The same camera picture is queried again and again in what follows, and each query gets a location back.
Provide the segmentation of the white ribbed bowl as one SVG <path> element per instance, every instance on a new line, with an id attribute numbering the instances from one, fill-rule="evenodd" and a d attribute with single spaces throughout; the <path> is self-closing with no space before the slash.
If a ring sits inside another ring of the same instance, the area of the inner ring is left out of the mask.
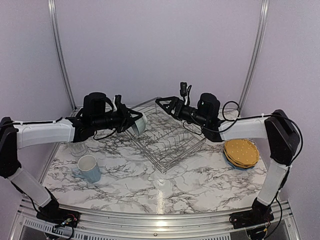
<path id="1" fill-rule="evenodd" d="M 140 136 L 145 130 L 148 124 L 147 116 L 143 113 L 142 117 L 134 122 L 132 125 L 132 130 L 136 136 Z"/>

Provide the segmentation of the clear glass back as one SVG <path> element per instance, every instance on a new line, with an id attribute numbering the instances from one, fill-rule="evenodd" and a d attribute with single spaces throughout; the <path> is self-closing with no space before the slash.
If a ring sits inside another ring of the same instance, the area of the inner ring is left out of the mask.
<path id="1" fill-rule="evenodd" d="M 85 155 L 88 151 L 88 147 L 84 142 L 76 142 L 76 143 L 69 143 L 68 147 L 70 149 L 70 153 L 74 157 L 81 157 Z"/>

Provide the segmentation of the light blue mug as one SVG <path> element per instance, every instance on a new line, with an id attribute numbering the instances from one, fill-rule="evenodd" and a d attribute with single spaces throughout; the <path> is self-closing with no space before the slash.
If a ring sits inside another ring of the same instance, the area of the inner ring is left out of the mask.
<path id="1" fill-rule="evenodd" d="M 90 154 L 82 156 L 77 163 L 77 167 L 71 170 L 76 178 L 81 178 L 89 183 L 96 183 L 101 179 L 101 171 L 97 159 Z"/>

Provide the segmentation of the yellow plate back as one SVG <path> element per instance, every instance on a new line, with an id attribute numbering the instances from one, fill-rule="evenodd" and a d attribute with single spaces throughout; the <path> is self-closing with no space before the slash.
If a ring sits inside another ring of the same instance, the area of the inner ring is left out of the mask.
<path id="1" fill-rule="evenodd" d="M 234 160 L 249 159 L 259 155 L 257 147 L 248 139 L 233 139 L 224 143 L 224 152 Z"/>

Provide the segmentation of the yellow plate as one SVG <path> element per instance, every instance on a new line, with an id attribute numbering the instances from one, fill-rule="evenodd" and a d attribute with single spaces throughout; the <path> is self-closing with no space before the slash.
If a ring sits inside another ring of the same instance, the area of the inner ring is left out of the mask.
<path id="1" fill-rule="evenodd" d="M 259 155 L 257 147 L 248 139 L 233 139 L 224 143 L 224 152 L 234 160 L 249 159 Z"/>
<path id="2" fill-rule="evenodd" d="M 231 156 L 229 156 L 226 152 L 223 153 L 224 157 L 228 159 L 230 162 L 232 162 L 234 165 L 243 167 L 243 168 L 249 168 L 255 166 L 259 161 L 259 155 L 254 154 L 253 157 L 250 157 L 249 159 L 238 159 L 234 160 Z"/>

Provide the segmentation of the yellow plate front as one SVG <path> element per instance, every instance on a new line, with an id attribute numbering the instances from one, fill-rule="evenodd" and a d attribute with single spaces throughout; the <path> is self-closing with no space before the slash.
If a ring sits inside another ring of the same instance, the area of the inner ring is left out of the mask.
<path id="1" fill-rule="evenodd" d="M 224 157 L 228 159 L 230 162 L 232 162 L 234 165 L 243 167 L 243 168 L 249 168 L 255 166 L 259 161 L 259 155 L 254 154 L 253 157 L 250 157 L 249 159 L 238 159 L 234 160 L 231 156 L 229 156 L 226 152 L 223 153 Z"/>

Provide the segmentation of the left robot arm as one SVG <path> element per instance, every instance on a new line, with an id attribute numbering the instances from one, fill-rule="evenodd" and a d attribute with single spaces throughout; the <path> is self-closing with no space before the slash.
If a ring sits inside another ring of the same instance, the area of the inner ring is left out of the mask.
<path id="1" fill-rule="evenodd" d="M 83 99 L 76 116 L 50 121 L 0 121 L 0 175 L 22 194 L 38 205 L 37 218 L 53 223 L 75 217 L 77 212 L 62 209 L 54 195 L 41 185 L 18 160 L 18 150 L 49 143 L 81 143 L 100 130 L 116 133 L 131 128 L 140 136 L 146 128 L 147 117 L 126 107 L 121 95 L 110 100 L 102 92 L 92 92 Z"/>

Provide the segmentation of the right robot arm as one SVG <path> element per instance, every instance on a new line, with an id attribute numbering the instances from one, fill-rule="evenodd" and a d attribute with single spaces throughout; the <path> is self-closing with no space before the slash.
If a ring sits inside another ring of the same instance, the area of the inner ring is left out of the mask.
<path id="1" fill-rule="evenodd" d="M 268 141 L 270 165 L 262 188 L 251 209 L 232 213 L 229 221 L 235 229 L 272 221 L 271 204 L 286 183 L 292 162 L 303 146 L 302 133 L 295 122 L 281 109 L 264 116 L 221 120 L 218 117 L 220 101 L 211 93 L 203 93 L 197 107 L 186 105 L 176 96 L 158 98 L 155 102 L 174 119 L 201 127 L 202 133 L 211 142 L 234 139 Z"/>

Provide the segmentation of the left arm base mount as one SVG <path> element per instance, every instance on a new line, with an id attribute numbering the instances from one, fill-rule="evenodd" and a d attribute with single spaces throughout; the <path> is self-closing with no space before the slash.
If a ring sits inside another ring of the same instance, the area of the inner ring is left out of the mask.
<path id="1" fill-rule="evenodd" d="M 54 211 L 51 216 L 38 210 L 36 217 L 40 220 L 55 224 L 57 228 L 65 226 L 76 228 L 79 222 L 80 213 L 74 210 L 59 208 L 57 211 Z"/>

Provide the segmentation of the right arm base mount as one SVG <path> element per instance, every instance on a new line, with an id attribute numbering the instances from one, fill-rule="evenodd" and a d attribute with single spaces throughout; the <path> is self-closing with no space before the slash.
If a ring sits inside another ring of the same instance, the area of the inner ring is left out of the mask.
<path id="1" fill-rule="evenodd" d="M 232 213 L 229 217 L 229 222 L 234 229 L 241 229 L 269 223 L 274 219 L 273 212 L 270 209 L 264 215 L 251 209 Z"/>

